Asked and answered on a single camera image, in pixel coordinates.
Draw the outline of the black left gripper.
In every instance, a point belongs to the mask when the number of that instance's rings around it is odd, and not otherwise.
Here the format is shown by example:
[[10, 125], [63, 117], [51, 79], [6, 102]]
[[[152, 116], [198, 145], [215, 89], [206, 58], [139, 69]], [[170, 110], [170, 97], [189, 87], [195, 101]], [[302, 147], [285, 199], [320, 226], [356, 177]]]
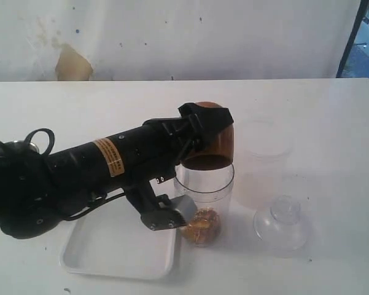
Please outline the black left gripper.
[[233, 118], [228, 108], [185, 103], [181, 117], [145, 121], [147, 129], [146, 162], [141, 165], [141, 187], [150, 181], [165, 182], [176, 177], [176, 166], [189, 155], [193, 142], [211, 144], [218, 136], [232, 132]]

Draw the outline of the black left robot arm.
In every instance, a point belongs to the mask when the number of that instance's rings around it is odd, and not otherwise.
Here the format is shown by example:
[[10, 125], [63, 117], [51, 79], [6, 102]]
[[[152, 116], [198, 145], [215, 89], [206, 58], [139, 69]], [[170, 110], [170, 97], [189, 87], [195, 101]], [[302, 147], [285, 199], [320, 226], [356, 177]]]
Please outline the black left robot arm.
[[52, 151], [51, 129], [45, 129], [44, 152], [32, 134], [0, 141], [0, 229], [17, 239], [37, 237], [120, 197], [150, 230], [186, 226], [195, 202], [156, 195], [150, 182], [173, 179], [178, 165], [202, 171], [229, 166], [234, 121], [227, 108], [210, 102], [183, 104], [179, 114], [60, 152]]

